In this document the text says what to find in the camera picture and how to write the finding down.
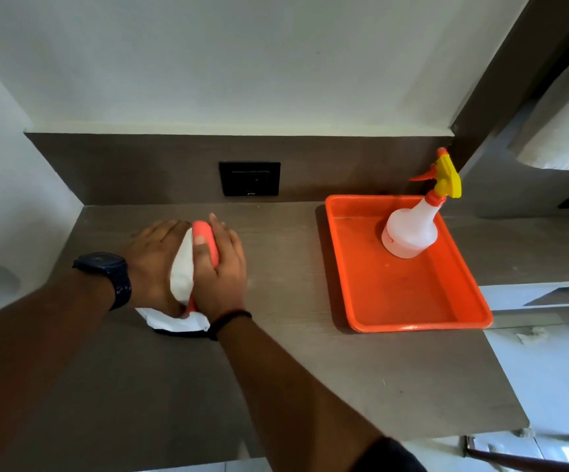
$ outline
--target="dark sleeve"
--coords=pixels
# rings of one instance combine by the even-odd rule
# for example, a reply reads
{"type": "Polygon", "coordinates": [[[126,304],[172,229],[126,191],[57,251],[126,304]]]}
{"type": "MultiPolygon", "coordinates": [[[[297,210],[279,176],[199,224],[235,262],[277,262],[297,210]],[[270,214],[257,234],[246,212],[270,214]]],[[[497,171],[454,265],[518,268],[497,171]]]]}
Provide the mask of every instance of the dark sleeve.
{"type": "Polygon", "coordinates": [[[398,441],[381,437],[360,457],[351,472],[427,472],[398,441]]]}

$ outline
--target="white spray bottle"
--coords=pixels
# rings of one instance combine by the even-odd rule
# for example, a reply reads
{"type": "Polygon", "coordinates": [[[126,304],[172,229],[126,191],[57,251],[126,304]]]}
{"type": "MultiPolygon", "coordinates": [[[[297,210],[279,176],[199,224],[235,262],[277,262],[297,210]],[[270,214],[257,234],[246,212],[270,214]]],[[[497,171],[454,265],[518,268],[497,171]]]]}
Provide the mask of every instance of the white spray bottle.
{"type": "Polygon", "coordinates": [[[445,148],[437,150],[437,161],[429,172],[411,181],[437,180],[433,190],[411,209],[394,211],[383,229],[383,245],[400,258],[412,258],[429,248],[437,240],[437,227],[433,223],[437,211],[447,196],[461,197],[461,179],[445,148]]]}

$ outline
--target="orange tray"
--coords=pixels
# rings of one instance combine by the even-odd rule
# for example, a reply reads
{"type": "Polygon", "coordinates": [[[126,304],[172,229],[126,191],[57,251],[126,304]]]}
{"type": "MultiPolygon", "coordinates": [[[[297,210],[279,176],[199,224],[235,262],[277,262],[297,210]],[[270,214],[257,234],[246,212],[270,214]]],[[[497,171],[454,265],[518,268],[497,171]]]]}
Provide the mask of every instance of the orange tray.
{"type": "Polygon", "coordinates": [[[394,210],[422,196],[326,199],[345,312],[363,333],[487,328],[492,312],[437,214],[437,241],[412,259],[389,253],[381,233],[394,210]]]}

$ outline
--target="black bracelet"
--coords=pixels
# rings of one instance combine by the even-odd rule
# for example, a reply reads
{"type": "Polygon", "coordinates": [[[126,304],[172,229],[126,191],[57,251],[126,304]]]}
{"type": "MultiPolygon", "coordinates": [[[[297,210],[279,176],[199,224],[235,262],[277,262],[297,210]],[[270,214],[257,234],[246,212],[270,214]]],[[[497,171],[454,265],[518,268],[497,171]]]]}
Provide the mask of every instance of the black bracelet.
{"type": "Polygon", "coordinates": [[[249,319],[252,318],[252,314],[249,311],[245,311],[244,309],[237,309],[236,311],[230,311],[229,313],[224,314],[223,316],[218,317],[208,328],[208,337],[212,341],[218,341],[217,334],[221,329],[227,325],[230,321],[232,321],[236,317],[248,317],[249,319]]]}

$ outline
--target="black wristwatch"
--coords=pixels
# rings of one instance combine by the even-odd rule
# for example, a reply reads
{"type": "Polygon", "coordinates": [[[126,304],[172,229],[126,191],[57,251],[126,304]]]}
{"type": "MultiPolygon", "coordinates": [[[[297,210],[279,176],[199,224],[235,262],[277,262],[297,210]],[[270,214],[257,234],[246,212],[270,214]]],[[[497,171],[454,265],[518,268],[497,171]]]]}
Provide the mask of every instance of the black wristwatch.
{"type": "Polygon", "coordinates": [[[131,283],[127,275],[127,262],[114,253],[96,252],[81,255],[72,264],[72,268],[85,273],[103,275],[114,285],[115,301],[112,309],[126,305],[131,298],[131,283]]]}

